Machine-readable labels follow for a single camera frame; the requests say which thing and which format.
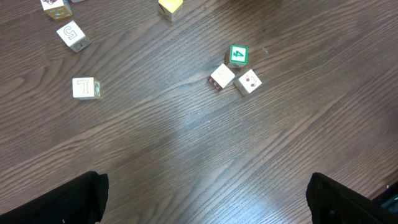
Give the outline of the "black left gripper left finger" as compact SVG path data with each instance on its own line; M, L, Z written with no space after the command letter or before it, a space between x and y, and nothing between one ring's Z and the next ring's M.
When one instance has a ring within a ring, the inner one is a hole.
M107 174L89 171L1 215L3 224L95 224L106 210Z

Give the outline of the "white block blue side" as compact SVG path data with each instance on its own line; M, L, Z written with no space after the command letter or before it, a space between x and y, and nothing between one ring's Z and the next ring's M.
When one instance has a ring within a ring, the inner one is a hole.
M243 74L234 81L234 85L243 96L252 93L261 84L262 82L253 70L247 71L245 74Z

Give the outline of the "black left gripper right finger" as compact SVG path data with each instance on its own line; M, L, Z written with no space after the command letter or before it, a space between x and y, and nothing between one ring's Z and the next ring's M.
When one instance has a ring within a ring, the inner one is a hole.
M397 183L371 200L315 172L306 199L313 224L397 224Z

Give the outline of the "white block snail picture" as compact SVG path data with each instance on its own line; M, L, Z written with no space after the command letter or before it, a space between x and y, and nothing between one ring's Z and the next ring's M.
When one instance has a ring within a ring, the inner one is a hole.
M218 90L223 90L233 79L235 74L225 65L221 64L209 77L208 81Z

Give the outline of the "green block number four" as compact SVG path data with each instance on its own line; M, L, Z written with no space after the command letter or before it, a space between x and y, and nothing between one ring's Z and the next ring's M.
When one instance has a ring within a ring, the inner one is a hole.
M231 45L226 53L224 64L230 68L242 68L248 64L248 47Z

